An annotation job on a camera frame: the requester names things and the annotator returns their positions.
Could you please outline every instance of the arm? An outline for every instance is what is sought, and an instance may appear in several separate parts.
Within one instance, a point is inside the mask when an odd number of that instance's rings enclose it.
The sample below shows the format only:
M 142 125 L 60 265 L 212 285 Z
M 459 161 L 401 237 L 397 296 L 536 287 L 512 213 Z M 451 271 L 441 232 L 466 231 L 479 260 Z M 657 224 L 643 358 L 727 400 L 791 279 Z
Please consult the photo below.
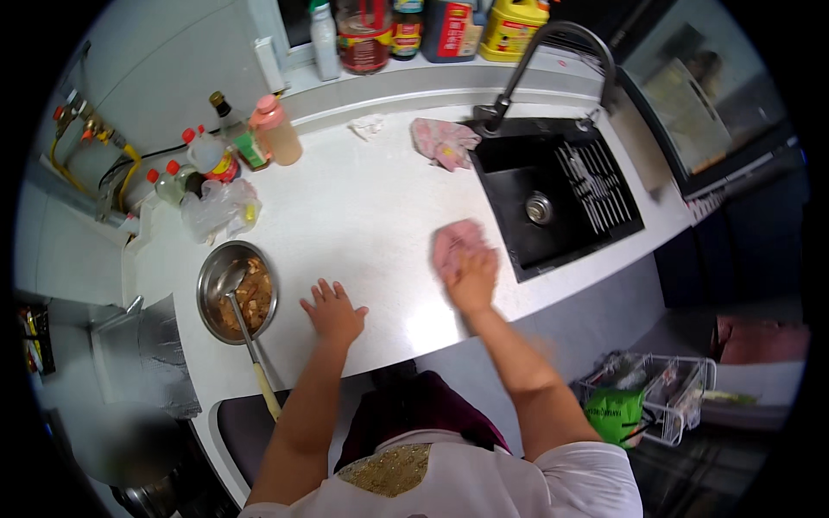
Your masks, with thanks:
M 601 441 L 559 373 L 492 308 L 497 257 L 494 250 L 460 256 L 460 270 L 444 278 L 449 297 L 481 337 L 515 405 L 524 454 L 577 441 Z
M 290 505 L 317 489 L 328 476 L 328 449 L 337 421 L 340 376 L 348 347 L 363 330 L 367 307 L 356 311 L 340 283 L 325 279 L 311 288 L 316 307 L 299 303 L 311 317 L 319 341 L 299 376 L 264 452 L 246 505 L 272 501 Z

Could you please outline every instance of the gold sequin patch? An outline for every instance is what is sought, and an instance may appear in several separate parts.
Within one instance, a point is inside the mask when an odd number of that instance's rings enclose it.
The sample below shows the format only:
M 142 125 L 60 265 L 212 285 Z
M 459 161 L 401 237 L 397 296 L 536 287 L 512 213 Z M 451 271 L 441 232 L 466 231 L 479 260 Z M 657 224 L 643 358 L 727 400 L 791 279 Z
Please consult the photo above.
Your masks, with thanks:
M 426 476 L 431 444 L 402 444 L 361 458 L 337 472 L 340 480 L 394 498 L 415 489 Z

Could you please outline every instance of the white shirt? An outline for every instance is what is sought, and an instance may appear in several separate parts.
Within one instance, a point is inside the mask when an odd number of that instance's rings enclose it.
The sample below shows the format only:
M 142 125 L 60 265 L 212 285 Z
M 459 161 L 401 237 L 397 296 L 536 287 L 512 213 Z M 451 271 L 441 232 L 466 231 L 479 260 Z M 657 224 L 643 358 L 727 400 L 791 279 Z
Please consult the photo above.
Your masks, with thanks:
M 377 451 L 423 438 L 422 433 L 401 436 Z M 239 518 L 642 516 L 628 456 L 618 446 L 566 444 L 528 462 L 462 441 L 433 443 L 422 480 L 397 496 L 365 491 L 335 475 L 291 506 L 261 502 L 247 506 Z

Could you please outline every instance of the black sink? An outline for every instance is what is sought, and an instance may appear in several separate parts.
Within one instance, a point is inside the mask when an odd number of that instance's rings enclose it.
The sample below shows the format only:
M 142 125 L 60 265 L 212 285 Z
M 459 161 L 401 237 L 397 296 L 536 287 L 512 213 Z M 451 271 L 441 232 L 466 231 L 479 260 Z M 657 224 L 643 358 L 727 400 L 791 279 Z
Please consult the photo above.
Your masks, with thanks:
M 471 153 L 518 282 L 644 228 L 597 130 L 573 119 L 505 119 Z

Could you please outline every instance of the green bag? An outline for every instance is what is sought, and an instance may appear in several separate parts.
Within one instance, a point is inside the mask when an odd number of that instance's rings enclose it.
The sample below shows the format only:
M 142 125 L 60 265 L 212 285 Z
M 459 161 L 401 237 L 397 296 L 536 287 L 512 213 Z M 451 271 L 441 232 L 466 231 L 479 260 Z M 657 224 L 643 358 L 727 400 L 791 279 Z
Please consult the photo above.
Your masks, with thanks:
M 643 390 L 596 389 L 584 406 L 584 415 L 606 443 L 632 448 L 629 439 L 656 420 L 653 412 L 644 409 L 650 422 L 640 426 L 644 401 Z

